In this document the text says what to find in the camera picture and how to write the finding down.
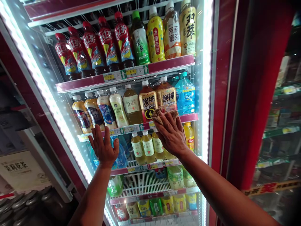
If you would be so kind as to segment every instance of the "milk tea bottle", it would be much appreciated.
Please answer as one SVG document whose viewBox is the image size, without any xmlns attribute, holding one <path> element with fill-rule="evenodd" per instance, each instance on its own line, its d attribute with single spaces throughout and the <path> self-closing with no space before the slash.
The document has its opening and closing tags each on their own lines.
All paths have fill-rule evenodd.
<svg viewBox="0 0 301 226">
<path fill-rule="evenodd" d="M 88 113 L 86 112 L 84 102 L 80 95 L 76 95 L 72 97 L 74 99 L 74 103 L 72 105 L 72 109 L 75 111 L 80 123 L 83 133 L 91 133 L 93 125 L 90 121 Z"/>
</svg>

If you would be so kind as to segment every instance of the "refrigerator door handle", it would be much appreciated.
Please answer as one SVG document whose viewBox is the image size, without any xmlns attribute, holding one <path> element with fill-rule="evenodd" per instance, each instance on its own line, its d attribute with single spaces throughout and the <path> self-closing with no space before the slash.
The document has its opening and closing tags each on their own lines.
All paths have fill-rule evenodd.
<svg viewBox="0 0 301 226">
<path fill-rule="evenodd" d="M 71 192 L 66 188 L 65 183 L 59 176 L 56 169 L 53 167 L 52 163 L 45 155 L 44 151 L 42 150 L 41 146 L 35 139 L 35 133 L 37 132 L 36 128 L 28 128 L 24 130 L 18 131 L 18 134 L 22 141 L 24 142 L 25 146 L 28 148 L 32 156 L 38 162 L 42 170 L 46 173 L 49 180 L 51 181 L 53 187 L 56 189 L 57 193 L 61 196 L 64 202 L 71 202 L 73 199 L 73 195 Z"/>
</svg>

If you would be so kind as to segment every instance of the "red bottle cap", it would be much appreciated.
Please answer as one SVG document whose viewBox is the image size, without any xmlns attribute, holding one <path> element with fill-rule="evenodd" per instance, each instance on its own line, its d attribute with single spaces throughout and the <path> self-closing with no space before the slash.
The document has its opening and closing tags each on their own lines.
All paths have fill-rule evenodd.
<svg viewBox="0 0 301 226">
<path fill-rule="evenodd" d="M 117 19 L 117 18 L 123 18 L 121 12 L 115 12 L 115 19 Z"/>
</svg>

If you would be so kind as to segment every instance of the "red bottle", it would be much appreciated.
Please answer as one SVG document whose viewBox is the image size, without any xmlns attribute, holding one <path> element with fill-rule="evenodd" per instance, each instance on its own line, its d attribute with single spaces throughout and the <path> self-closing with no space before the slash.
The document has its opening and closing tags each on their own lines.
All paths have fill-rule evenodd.
<svg viewBox="0 0 301 226">
<path fill-rule="evenodd" d="M 66 76 L 70 81 L 81 78 L 65 36 L 61 33 L 56 33 L 55 37 L 58 40 L 55 50 L 64 65 Z"/>
<path fill-rule="evenodd" d="M 85 48 L 83 41 L 80 39 L 77 30 L 74 27 L 68 27 L 70 38 L 68 40 L 69 46 L 73 56 L 77 62 L 78 71 L 82 78 L 94 76 L 92 70 L 91 60 Z"/>
<path fill-rule="evenodd" d="M 132 51 L 129 29 L 123 22 L 121 12 L 115 13 L 116 27 L 115 35 L 120 49 L 121 61 L 125 68 L 136 66 L 136 61 Z"/>
<path fill-rule="evenodd" d="M 95 75 L 109 72 L 106 67 L 106 62 L 103 61 L 103 58 L 101 56 L 101 49 L 97 44 L 96 35 L 93 32 L 91 24 L 87 21 L 84 21 L 82 25 L 85 30 L 82 39 L 91 58 L 92 68 L 94 69 Z"/>
<path fill-rule="evenodd" d="M 100 26 L 98 36 L 105 52 L 107 66 L 111 72 L 119 71 L 119 59 L 110 26 L 108 25 L 105 17 L 99 17 L 98 22 Z"/>
</svg>

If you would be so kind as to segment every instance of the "can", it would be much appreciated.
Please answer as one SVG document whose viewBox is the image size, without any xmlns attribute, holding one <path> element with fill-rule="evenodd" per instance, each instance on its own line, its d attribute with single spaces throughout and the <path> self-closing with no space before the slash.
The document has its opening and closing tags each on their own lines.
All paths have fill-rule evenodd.
<svg viewBox="0 0 301 226">
<path fill-rule="evenodd" d="M 120 221 L 126 221 L 129 219 L 129 214 L 126 210 L 125 204 L 122 203 L 115 205 L 114 210 Z"/>
<path fill-rule="evenodd" d="M 137 202 L 129 202 L 125 206 L 126 206 L 126 209 L 128 210 L 129 217 L 131 219 L 140 218 L 140 212 L 139 212 Z"/>
</svg>

